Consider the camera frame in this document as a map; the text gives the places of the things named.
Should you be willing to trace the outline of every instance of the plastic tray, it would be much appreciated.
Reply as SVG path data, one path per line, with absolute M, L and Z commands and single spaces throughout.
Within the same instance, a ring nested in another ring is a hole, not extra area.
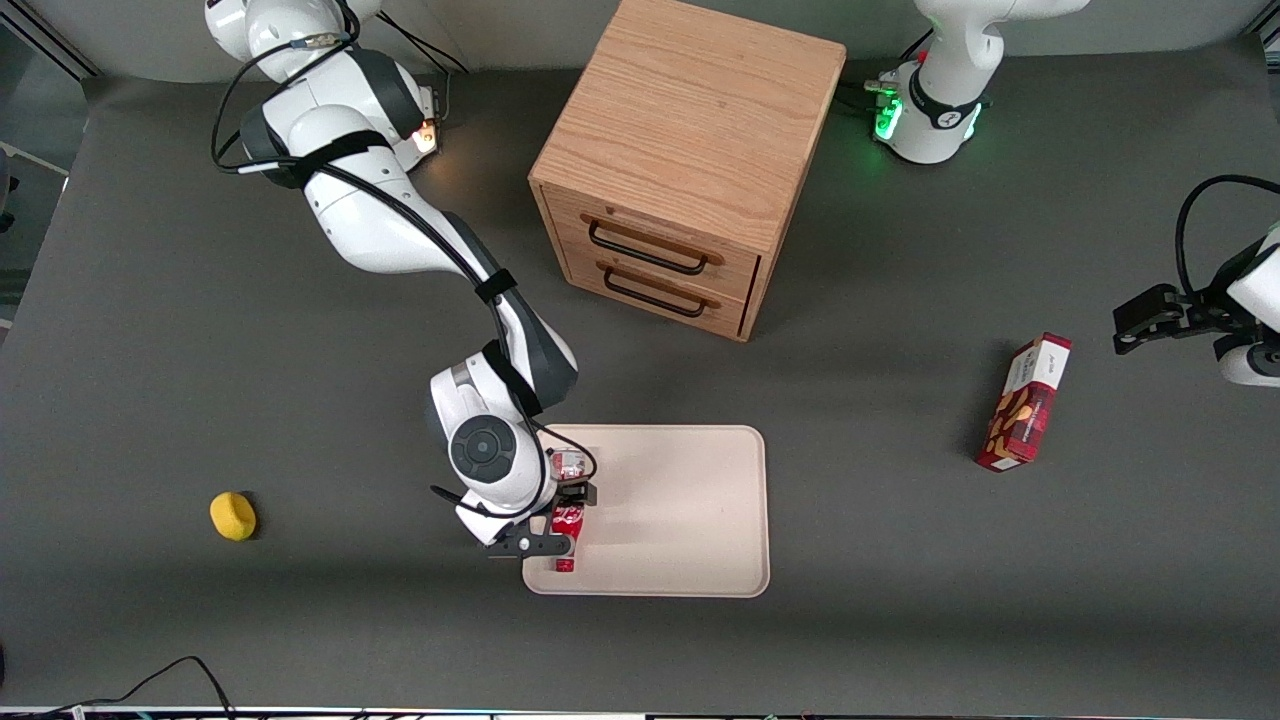
M 525 560 L 539 594 L 755 597 L 769 584 L 764 438 L 746 425 L 552 425 L 600 462 L 572 573 Z M 545 447 L 563 446 L 543 436 Z

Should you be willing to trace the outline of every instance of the wooden cabinet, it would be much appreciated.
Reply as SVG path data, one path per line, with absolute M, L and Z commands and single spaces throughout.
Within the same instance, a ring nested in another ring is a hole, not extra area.
M 842 45 L 622 0 L 529 181 L 566 279 L 746 341 Z

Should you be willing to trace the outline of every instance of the gray table surface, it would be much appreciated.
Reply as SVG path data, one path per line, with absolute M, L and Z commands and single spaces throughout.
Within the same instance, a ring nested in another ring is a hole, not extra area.
M 561 278 L 525 174 L 573 81 L 460 78 L 415 183 L 577 352 L 550 421 L 764 434 L 769 589 L 550 598 L 485 560 L 420 418 L 490 337 L 465 283 L 362 273 L 301 196 L 216 173 L 220 88 L 110 81 L 0 351 L 0 702 L 200 653 L 241 705 L 1280 715 L 1280 395 L 1204 338 L 1110 347 L 1174 277 L 1185 192 L 1280 174 L 1256 41 L 1011 59 L 945 167 L 833 114 L 745 346 Z M 1194 274 L 1276 218 L 1215 190 Z M 970 456 L 1042 331 L 1075 341 L 1042 457 L 991 474 Z M 261 539 L 214 534 L 225 489 Z M 137 701 L 212 697 L 188 671 Z

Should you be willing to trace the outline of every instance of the floor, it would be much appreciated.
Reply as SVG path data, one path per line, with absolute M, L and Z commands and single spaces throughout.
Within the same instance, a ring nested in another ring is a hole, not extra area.
M 0 142 L 69 170 L 87 117 L 79 83 L 0 28 Z M 5 202 L 14 224 L 0 234 L 0 269 L 31 268 L 65 177 L 22 156 L 10 158 L 10 172 L 22 184 Z M 17 310 L 0 305 L 0 319 L 13 320 Z

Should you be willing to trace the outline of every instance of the orange light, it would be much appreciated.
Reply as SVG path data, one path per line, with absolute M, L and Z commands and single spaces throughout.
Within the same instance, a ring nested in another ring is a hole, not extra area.
M 413 145 L 422 155 L 435 150 L 435 123 L 426 120 L 422 127 L 413 132 Z

